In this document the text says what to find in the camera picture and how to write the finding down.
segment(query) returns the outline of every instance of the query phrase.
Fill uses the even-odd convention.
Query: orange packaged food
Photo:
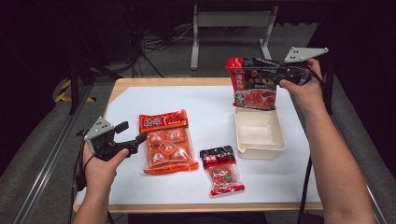
[[[140,132],[148,132],[147,166],[149,175],[166,175],[199,168],[192,156],[185,110],[161,115],[140,115]]]

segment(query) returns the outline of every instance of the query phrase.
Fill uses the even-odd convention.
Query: metal frame
[[[274,27],[277,7],[271,11],[241,11],[241,12],[223,12],[223,11],[198,11],[198,6],[194,6],[193,13],[193,43],[191,53],[191,70],[198,69],[199,55],[199,27],[220,27],[220,26],[255,26],[265,27],[264,37],[259,40],[262,55],[266,59],[271,59],[268,50],[268,42]]]
[[[44,163],[43,168],[41,169],[40,173],[37,175],[37,178],[35,179],[35,183],[32,186],[29,195],[26,197],[26,200],[23,203],[20,212],[15,217],[13,223],[15,224],[28,223],[30,216],[33,214],[33,211],[35,210],[35,206],[37,205],[38,200],[40,199],[42,193],[44,192],[45,187],[47,186],[47,183],[50,180],[52,172],[55,169],[55,166],[59,158],[62,155],[62,152],[64,151],[64,144],[66,142],[66,139],[70,135],[70,131],[73,128],[73,125],[82,107],[84,106],[86,99],[90,96],[91,90],[92,90],[92,86],[84,86],[82,93],[79,96],[79,101],[81,102],[81,104],[79,104],[76,107],[74,113],[67,118],[64,127],[62,128],[62,131],[58,139],[56,140],[55,145],[53,146],[46,162]]]

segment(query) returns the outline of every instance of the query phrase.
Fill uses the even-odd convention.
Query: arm
[[[128,155],[128,149],[123,149],[110,161],[101,161],[93,157],[86,166],[87,193],[81,207],[78,209],[74,224],[106,223],[108,198],[111,184],[114,181],[117,167]],[[84,164],[92,156],[88,144],[84,145]]]
[[[308,60],[320,74],[318,61]],[[323,103],[319,82],[303,86],[282,80],[303,110],[312,163],[326,223],[375,223],[374,210],[361,169],[336,130]]]

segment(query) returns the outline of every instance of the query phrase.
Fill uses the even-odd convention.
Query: white paper
[[[129,129],[116,134],[116,142],[138,135],[138,116],[185,109],[194,158],[200,168],[171,175],[145,175],[145,147],[118,168],[110,193],[110,204],[200,204],[200,203],[299,203],[309,157],[308,142],[289,93],[277,89],[276,110],[286,148],[272,161],[246,160],[237,156],[232,86],[131,87],[108,107],[106,119],[113,125],[128,121]],[[211,180],[205,173],[199,151],[233,147],[240,180],[246,189],[211,197]],[[82,203],[85,190],[78,195]],[[319,203],[317,185],[311,174],[308,203]]]

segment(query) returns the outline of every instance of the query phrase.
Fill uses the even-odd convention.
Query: red snack bag
[[[226,63],[233,83],[234,106],[274,110],[276,83],[272,74],[277,64],[260,58],[231,58]]]
[[[146,174],[166,175],[198,169],[199,163],[192,157],[185,110],[140,115],[139,125],[141,133],[148,132]]]
[[[200,157],[212,181],[211,196],[245,189],[245,185],[239,180],[232,147],[202,150]]]

